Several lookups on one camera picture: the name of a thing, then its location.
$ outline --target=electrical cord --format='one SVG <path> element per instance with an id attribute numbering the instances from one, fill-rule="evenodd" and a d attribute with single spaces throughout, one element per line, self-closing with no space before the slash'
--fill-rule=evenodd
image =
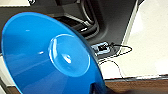
<path id="1" fill-rule="evenodd" d="M 121 53 L 121 51 L 120 51 L 119 54 L 117 54 L 116 49 L 115 49 L 115 46 L 123 47 L 123 48 L 129 48 L 130 50 L 127 51 L 127 52 L 124 52 L 124 53 Z M 110 57 L 108 57 L 108 58 L 99 60 L 99 62 L 101 62 L 101 63 L 99 63 L 99 65 L 102 65 L 103 63 L 105 63 L 105 62 L 107 62 L 107 61 L 113 62 L 113 63 L 118 67 L 121 78 L 124 79 L 124 77 L 123 77 L 122 74 L 121 74 L 121 69 L 120 69 L 119 65 L 118 65 L 116 62 L 114 62 L 114 61 L 112 61 L 112 60 L 109 60 L 109 59 L 114 58 L 114 57 L 119 57 L 119 56 L 124 55 L 124 54 L 127 54 L 127 53 L 129 53 L 129 52 L 132 51 L 132 48 L 129 47 L 129 46 L 125 46 L 125 45 L 115 44 L 115 43 L 113 43 L 113 42 L 112 42 L 110 45 L 102 45 L 102 46 L 100 46 L 99 48 L 101 48 L 101 49 L 106 49 L 107 47 L 111 47 L 111 48 L 114 50 L 114 52 L 115 52 L 116 54 L 113 55 L 113 56 L 110 56 Z"/>
<path id="2" fill-rule="evenodd" d="M 112 61 L 112 60 L 106 60 L 106 61 L 101 62 L 100 65 L 103 64 L 103 63 L 105 63 L 105 62 L 108 62 L 108 61 L 109 61 L 109 62 L 113 62 L 113 63 L 118 67 L 120 76 L 121 76 L 121 78 L 124 79 L 124 77 L 123 77 L 122 74 L 121 74 L 121 68 L 120 68 L 120 66 L 119 66 L 116 62 L 114 62 L 114 61 Z"/>
<path id="3" fill-rule="evenodd" d="M 119 53 L 119 54 L 117 54 L 116 49 L 115 49 L 116 46 L 118 46 L 118 47 L 123 47 L 123 48 L 129 48 L 130 50 L 127 51 L 127 52 L 124 52 L 124 53 Z M 102 46 L 100 46 L 101 49 L 106 49 L 107 47 L 112 48 L 112 49 L 114 50 L 114 53 L 116 53 L 116 54 L 113 55 L 113 56 L 107 57 L 107 58 L 105 58 L 105 59 L 111 59 L 111 58 L 114 58 L 114 57 L 119 57 L 119 56 L 121 56 L 121 55 L 127 54 L 127 53 L 129 53 L 129 52 L 132 51 L 132 47 L 130 47 L 130 46 L 115 44 L 115 43 L 113 43 L 113 42 L 112 42 L 110 45 L 102 45 Z"/>

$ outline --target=wire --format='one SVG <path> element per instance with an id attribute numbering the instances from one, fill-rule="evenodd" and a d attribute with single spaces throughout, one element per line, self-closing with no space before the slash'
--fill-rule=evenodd
<path id="1" fill-rule="evenodd" d="M 100 65 L 102 65 L 103 63 L 108 62 L 108 61 L 109 61 L 109 62 L 113 62 L 113 63 L 118 67 L 120 76 L 121 76 L 121 78 L 124 79 L 124 77 L 123 77 L 122 74 L 121 74 L 121 69 L 120 69 L 119 65 L 118 65 L 116 62 L 114 62 L 114 61 L 112 61 L 112 60 L 106 60 L 106 61 L 104 61 L 104 62 L 101 62 Z"/>
<path id="2" fill-rule="evenodd" d="M 130 50 L 127 51 L 127 52 L 124 52 L 124 53 L 121 53 L 121 51 L 120 51 L 119 54 L 117 54 L 116 49 L 115 49 L 115 46 L 119 46 L 119 47 L 123 47 L 123 48 L 129 48 Z M 131 51 L 133 50 L 132 47 L 125 46 L 125 45 L 120 45 L 120 44 L 114 44 L 113 42 L 112 42 L 110 45 L 103 45 L 102 48 L 106 48 L 106 47 L 111 47 L 111 48 L 114 50 L 114 53 L 116 53 L 116 54 L 113 55 L 113 56 L 104 58 L 104 59 L 100 59 L 99 62 L 102 62 L 102 61 L 104 61 L 105 59 L 111 59 L 111 58 L 114 58 L 114 57 L 119 57 L 119 56 L 124 55 L 124 54 L 127 54 L 127 53 L 129 53 L 129 52 L 131 52 Z"/>
<path id="3" fill-rule="evenodd" d="M 120 50 L 119 54 L 117 54 L 116 49 L 115 49 L 115 46 L 119 46 L 119 47 L 123 47 L 123 48 L 129 48 L 130 50 L 127 51 L 127 52 L 124 52 L 124 53 L 121 53 L 121 50 Z M 119 57 L 119 56 L 124 55 L 124 54 L 127 54 L 127 53 L 129 53 L 129 52 L 132 51 L 132 48 L 129 47 L 129 46 L 125 46 L 125 45 L 115 44 L 115 43 L 113 43 L 113 42 L 112 42 L 110 45 L 103 45 L 101 48 L 104 49 L 104 48 L 106 48 L 106 47 L 111 47 L 111 48 L 114 50 L 114 53 L 116 53 L 116 54 L 113 55 L 113 56 L 110 56 L 110 57 L 108 57 L 108 58 L 104 58 L 104 59 L 99 60 L 99 62 L 101 62 L 99 65 L 102 65 L 103 63 L 105 63 L 105 62 L 107 62 L 107 61 L 113 62 L 113 63 L 118 67 L 121 78 L 124 79 L 124 77 L 123 77 L 122 74 L 121 74 L 121 69 L 120 69 L 119 65 L 118 65 L 116 62 L 114 62 L 114 61 L 112 61 L 112 60 L 109 60 L 109 59 L 114 58 L 114 57 Z"/>

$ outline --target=blue bowl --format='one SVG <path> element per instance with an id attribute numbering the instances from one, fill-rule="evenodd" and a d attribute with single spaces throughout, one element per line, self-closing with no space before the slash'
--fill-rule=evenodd
<path id="1" fill-rule="evenodd" d="M 2 54 L 23 94 L 105 93 L 96 58 L 75 30 L 39 13 L 13 16 L 2 32 Z"/>

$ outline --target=white floor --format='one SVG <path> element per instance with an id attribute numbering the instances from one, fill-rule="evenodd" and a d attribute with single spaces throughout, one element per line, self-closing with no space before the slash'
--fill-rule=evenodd
<path id="1" fill-rule="evenodd" d="M 145 0 L 137 12 L 127 45 L 131 53 L 112 59 L 123 77 L 168 74 L 168 0 Z M 101 65 L 105 79 L 121 78 L 111 62 Z"/>

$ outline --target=white wall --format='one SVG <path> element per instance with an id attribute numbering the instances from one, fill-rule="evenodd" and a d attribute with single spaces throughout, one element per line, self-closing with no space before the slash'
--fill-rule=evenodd
<path id="1" fill-rule="evenodd" d="M 9 72 L 4 64 L 3 57 L 0 57 L 0 77 L 7 86 L 15 86 Z"/>
<path id="2" fill-rule="evenodd" d="M 30 6 L 28 0 L 0 0 L 0 7 L 3 6 Z"/>

